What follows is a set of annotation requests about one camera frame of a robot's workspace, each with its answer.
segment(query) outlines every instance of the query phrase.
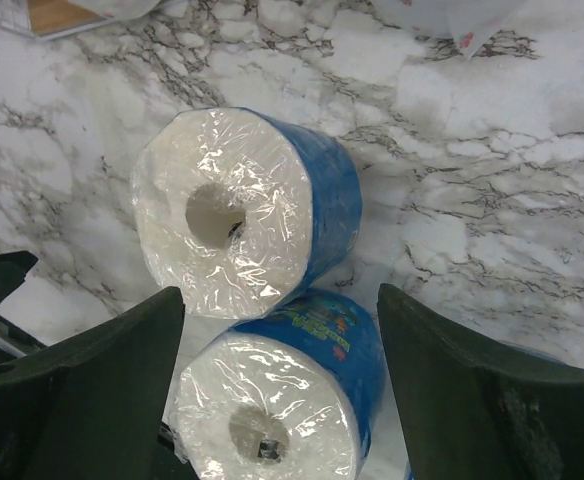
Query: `marble surface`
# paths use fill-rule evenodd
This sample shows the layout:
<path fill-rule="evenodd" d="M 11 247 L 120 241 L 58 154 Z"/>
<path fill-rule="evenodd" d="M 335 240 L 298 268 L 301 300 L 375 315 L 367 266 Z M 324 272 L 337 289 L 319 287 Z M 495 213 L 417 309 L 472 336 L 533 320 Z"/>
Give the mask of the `marble surface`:
<path fill-rule="evenodd" d="M 529 0 L 470 61 L 361 0 L 200 0 L 48 44 L 0 32 L 0 252 L 41 259 L 0 313 L 51 343 L 155 292 L 130 168 L 177 112 L 211 105 L 352 152 L 364 225 L 322 285 L 374 310 L 391 282 L 584 367 L 584 1 Z M 226 326 L 188 318 L 179 365 Z M 404 465 L 388 391 L 362 479 Z"/>

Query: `plastic wrap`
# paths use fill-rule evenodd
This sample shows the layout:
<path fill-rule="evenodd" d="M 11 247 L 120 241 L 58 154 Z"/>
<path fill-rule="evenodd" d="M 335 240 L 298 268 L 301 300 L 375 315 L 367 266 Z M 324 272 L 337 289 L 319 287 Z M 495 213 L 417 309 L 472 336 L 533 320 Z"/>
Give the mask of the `plastic wrap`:
<path fill-rule="evenodd" d="M 415 35 L 453 38 L 472 56 L 523 0 L 371 0 L 379 18 Z"/>
<path fill-rule="evenodd" d="M 362 200 L 334 139 L 246 109 L 177 116 L 141 153 L 132 200 L 146 263 L 188 313 L 259 318 L 354 245 Z"/>
<path fill-rule="evenodd" d="M 97 15 L 117 20 L 132 20 L 149 13 L 160 0 L 68 0 Z"/>
<path fill-rule="evenodd" d="M 310 290 L 235 325 L 182 373 L 170 413 L 177 453 L 206 480 L 353 480 L 384 382 L 370 315 Z"/>

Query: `roll core hole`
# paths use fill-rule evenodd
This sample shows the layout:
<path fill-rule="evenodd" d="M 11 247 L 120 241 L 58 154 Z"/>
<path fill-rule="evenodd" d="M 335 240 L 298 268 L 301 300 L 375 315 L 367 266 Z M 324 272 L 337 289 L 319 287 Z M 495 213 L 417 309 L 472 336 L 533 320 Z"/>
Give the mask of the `roll core hole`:
<path fill-rule="evenodd" d="M 239 407 L 230 418 L 229 430 L 237 453 L 254 463 L 279 464 L 290 447 L 281 420 L 254 406 Z"/>
<path fill-rule="evenodd" d="M 208 184 L 197 188 L 188 198 L 185 220 L 192 235 L 204 246 L 227 248 L 241 238 L 246 215 L 227 187 Z"/>

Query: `blue label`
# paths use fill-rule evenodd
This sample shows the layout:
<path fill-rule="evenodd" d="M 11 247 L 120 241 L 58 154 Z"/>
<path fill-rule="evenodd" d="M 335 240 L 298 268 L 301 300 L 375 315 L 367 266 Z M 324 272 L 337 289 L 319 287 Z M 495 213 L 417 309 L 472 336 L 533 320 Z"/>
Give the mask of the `blue label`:
<path fill-rule="evenodd" d="M 293 298 L 341 263 L 352 250 L 363 214 L 359 178 L 352 160 L 335 139 L 248 111 L 287 138 L 299 154 L 312 184 L 312 251 L 305 275 L 290 295 Z"/>
<path fill-rule="evenodd" d="M 272 338 L 302 351 L 329 371 L 357 418 L 363 460 L 385 386 L 385 356 L 372 317 L 352 300 L 310 289 L 261 320 L 230 329 Z"/>

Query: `wooden surface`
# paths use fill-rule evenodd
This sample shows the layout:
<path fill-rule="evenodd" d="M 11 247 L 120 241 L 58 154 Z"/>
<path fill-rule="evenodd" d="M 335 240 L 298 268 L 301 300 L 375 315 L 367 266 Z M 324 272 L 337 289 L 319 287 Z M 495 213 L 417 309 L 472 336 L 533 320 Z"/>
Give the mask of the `wooden surface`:
<path fill-rule="evenodd" d="M 65 0 L 28 0 L 28 7 L 32 32 L 36 35 L 67 30 L 101 18 Z"/>

